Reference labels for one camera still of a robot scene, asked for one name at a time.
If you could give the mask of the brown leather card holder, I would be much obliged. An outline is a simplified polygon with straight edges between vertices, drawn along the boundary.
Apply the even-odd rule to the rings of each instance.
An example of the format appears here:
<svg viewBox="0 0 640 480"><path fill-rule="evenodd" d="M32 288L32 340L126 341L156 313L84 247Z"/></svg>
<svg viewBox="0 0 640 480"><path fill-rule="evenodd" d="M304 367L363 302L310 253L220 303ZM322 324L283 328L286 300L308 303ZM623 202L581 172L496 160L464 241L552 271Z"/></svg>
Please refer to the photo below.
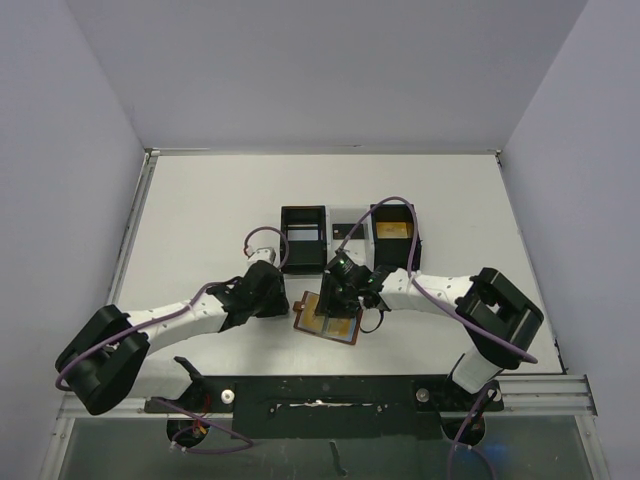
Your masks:
<svg viewBox="0 0 640 480"><path fill-rule="evenodd" d="M297 327L298 318L307 293L305 291L301 300L294 303L292 310L295 313L293 328L299 332L315 336L324 340L334 341L345 345L355 345L360 331L362 314L358 313L351 318L334 318L325 316L324 330L320 334L305 332Z"/></svg>

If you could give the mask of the black white card sorting tray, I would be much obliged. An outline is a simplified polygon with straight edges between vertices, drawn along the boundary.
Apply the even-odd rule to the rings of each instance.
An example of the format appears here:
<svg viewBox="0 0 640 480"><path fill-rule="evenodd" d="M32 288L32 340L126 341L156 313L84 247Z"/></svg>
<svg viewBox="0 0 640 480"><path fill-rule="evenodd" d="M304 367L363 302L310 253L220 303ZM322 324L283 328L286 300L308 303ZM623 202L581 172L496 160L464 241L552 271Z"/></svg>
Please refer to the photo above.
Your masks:
<svg viewBox="0 0 640 480"><path fill-rule="evenodd" d="M406 221L413 225L410 239L378 239L376 223L382 221ZM363 224L364 240L352 240L347 235L344 240L332 239L334 223L354 224L351 232ZM379 266L409 266L413 271L421 267L421 245L409 207L399 201L385 203L374 211L364 206L283 206L280 216L280 230L287 237L291 228L317 228L321 238L314 242L294 242L288 238L280 242L280 253L286 259L283 271L289 275L319 275L338 249L357 264L373 270Z"/></svg>

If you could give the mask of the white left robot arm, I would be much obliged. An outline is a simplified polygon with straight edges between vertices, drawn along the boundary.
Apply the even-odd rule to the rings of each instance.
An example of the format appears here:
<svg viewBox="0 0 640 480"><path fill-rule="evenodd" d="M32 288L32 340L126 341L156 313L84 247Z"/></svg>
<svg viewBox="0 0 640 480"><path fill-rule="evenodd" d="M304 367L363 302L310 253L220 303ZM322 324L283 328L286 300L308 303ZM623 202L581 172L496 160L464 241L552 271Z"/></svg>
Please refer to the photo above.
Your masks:
<svg viewBox="0 0 640 480"><path fill-rule="evenodd" d="M192 298L174 304L131 312L106 305L58 356L55 387L74 393L88 413L100 415L127 397L148 355L288 310L284 275L264 260L242 276L207 283Z"/></svg>

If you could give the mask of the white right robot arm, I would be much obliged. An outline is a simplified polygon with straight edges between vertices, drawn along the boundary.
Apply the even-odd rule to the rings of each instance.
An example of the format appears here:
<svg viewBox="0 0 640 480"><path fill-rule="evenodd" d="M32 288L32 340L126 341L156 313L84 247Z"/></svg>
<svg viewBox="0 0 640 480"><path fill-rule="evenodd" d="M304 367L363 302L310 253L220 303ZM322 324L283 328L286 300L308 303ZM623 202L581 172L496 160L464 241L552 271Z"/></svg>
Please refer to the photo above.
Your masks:
<svg viewBox="0 0 640 480"><path fill-rule="evenodd" d="M445 384L448 402L469 408L481 389L504 370L535 364L528 352L544 321L542 311L500 271L445 277L396 266L370 270L340 253L325 267L315 314L351 318L379 312L442 312L458 321L472 341Z"/></svg>

